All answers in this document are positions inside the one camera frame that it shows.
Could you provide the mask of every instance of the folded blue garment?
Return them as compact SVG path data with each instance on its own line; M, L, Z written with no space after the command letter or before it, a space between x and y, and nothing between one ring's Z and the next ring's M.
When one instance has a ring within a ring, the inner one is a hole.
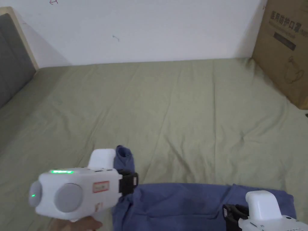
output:
M135 171L128 148L116 148L114 168ZM133 194L120 198L114 207L114 231L225 231L222 205L248 206L245 195L255 190L264 189L236 184L141 184ZM266 190L276 196L282 214L296 218L292 195Z

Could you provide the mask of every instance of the green led light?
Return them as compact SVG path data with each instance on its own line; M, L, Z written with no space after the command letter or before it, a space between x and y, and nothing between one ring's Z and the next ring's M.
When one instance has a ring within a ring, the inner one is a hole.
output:
M67 174L73 174L74 171L66 171L66 170L51 170L51 173L67 173Z

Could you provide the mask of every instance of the black label on box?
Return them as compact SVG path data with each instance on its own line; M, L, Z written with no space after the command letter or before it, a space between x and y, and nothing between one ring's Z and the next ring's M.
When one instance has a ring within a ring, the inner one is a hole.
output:
M274 38L285 45L287 48L291 49L292 51L295 50L296 45L291 42L290 40L286 39L282 35L278 34L277 32L274 33Z

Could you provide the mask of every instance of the wall mark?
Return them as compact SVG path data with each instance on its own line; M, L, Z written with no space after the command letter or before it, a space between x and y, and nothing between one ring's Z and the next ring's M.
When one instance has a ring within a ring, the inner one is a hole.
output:
M53 5L55 2L58 4L58 0L49 0L49 3L50 3L51 5Z
M117 36L112 35L113 38L117 39L120 42L120 39Z

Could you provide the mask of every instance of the hand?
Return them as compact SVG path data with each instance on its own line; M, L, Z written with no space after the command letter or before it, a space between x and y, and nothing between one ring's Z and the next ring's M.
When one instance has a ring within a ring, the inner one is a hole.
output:
M55 219L50 231L87 231L102 227L102 223L93 217L84 217L76 222Z

